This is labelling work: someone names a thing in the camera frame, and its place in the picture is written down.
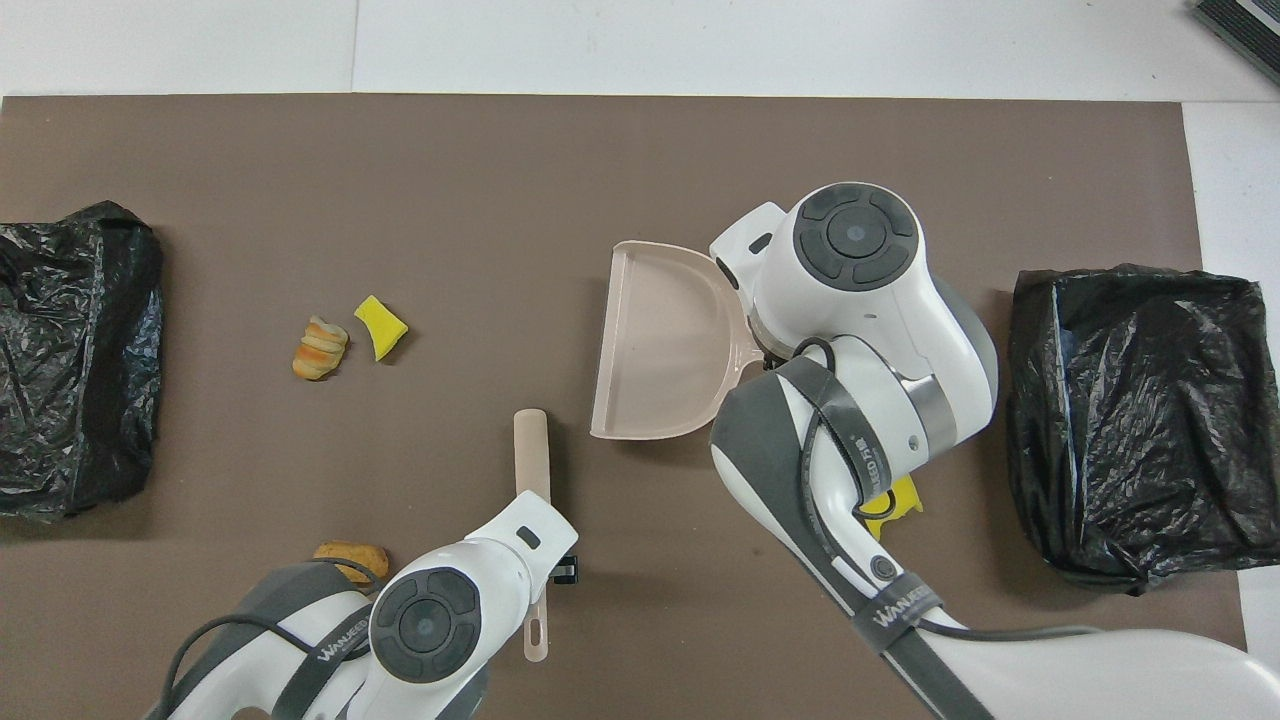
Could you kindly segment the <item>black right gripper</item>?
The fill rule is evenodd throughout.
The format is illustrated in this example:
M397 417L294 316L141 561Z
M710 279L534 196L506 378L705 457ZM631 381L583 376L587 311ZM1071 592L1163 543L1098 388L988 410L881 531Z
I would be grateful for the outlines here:
M796 352L797 342L778 340L768 331L753 331L751 334L762 351L763 366L767 372L786 364Z

